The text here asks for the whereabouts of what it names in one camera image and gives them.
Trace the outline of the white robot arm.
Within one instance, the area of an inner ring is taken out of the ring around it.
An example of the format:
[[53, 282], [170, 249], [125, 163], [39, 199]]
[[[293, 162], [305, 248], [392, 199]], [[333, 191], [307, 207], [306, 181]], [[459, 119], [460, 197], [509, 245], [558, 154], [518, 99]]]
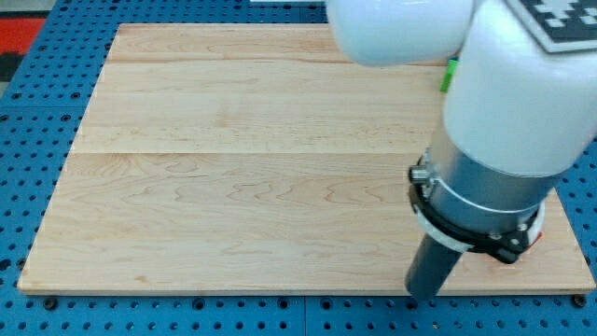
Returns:
[[340, 49], [371, 67], [456, 56], [439, 124], [410, 168], [416, 266], [514, 262], [596, 134], [592, 1], [329, 1]]

